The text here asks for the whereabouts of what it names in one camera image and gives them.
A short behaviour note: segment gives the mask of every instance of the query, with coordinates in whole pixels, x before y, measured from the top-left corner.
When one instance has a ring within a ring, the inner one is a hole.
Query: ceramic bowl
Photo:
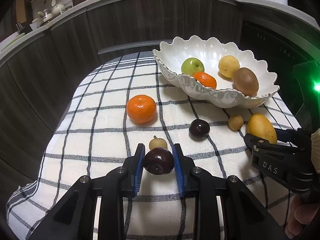
[[[268,72],[265,60],[256,60],[252,51],[239,50],[233,42],[222,44],[214,37],[207,41],[198,36],[192,36],[187,41],[175,37],[171,44],[162,41],[160,51],[154,49],[153,55],[161,73],[172,85],[181,88],[192,98],[210,101],[221,108],[260,106],[280,88],[274,85],[277,74]],[[259,91],[255,97],[245,96],[234,89],[232,79],[224,78],[219,73],[219,60],[226,55],[236,57],[240,67],[247,67],[255,73],[259,81]],[[216,89],[205,87],[194,77],[181,73],[182,63],[190,57],[198,58],[204,64],[204,71],[217,81]]]

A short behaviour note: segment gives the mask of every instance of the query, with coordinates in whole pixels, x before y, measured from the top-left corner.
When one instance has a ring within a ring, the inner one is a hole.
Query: kitchen counter
[[[116,57],[180,36],[239,44],[243,23],[292,41],[320,62],[311,16],[266,0],[87,0],[0,53],[0,212],[37,179],[48,142],[79,83]]]

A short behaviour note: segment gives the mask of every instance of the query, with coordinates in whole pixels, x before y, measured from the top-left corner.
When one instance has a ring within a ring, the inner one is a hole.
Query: metal screw
[[[194,173],[200,173],[200,172],[202,171],[202,169],[201,169],[200,167],[193,167],[193,168],[192,168],[192,171],[193,171]]]
[[[118,168],[116,169],[116,172],[117,172],[117,173],[124,173],[124,172],[125,172],[125,167],[118,167]]]
[[[86,183],[86,182],[88,182],[88,180],[89,180],[89,176],[84,175],[84,176],[82,176],[79,180],[80,180],[81,183]]]
[[[239,181],[239,178],[237,176],[235,176],[235,175],[231,175],[229,177],[229,179],[230,179],[231,182],[238,182]]]

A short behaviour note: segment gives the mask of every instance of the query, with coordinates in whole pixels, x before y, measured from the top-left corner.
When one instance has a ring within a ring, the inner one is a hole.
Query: table
[[[137,126],[127,116],[125,106],[135,95],[146,94],[157,105],[157,118]],[[259,173],[251,164],[240,131],[228,128],[228,118],[241,114],[245,124],[256,112],[264,114],[274,127],[297,129],[298,122],[276,94],[254,109],[221,109],[211,103],[189,98],[162,76],[152,52],[116,58],[95,69],[78,86],[68,113],[53,135],[39,169],[38,180],[19,188],[7,203],[7,221],[19,239],[28,239],[34,228],[63,194],[82,175],[105,176],[122,166],[134,154],[138,143],[148,148],[156,135],[171,145],[180,143],[184,155],[192,157],[212,175],[238,176],[276,221],[285,225],[294,194]],[[204,141],[188,135],[196,118],[209,122]],[[94,222],[97,239],[98,212]],[[174,170],[156,176],[144,171],[140,192],[124,199],[127,239],[192,239],[194,199],[180,199]],[[224,228],[220,212],[220,231]]]

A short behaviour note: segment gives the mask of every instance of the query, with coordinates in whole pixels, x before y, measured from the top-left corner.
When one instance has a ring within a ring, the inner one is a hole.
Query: orange
[[[127,103],[128,116],[136,123],[145,123],[151,121],[156,115],[155,101],[146,95],[137,95],[131,98]]]
[[[213,88],[213,89],[217,88],[216,79],[207,73],[197,72],[197,73],[194,73],[193,77],[195,77],[205,87],[209,87],[209,88]]]

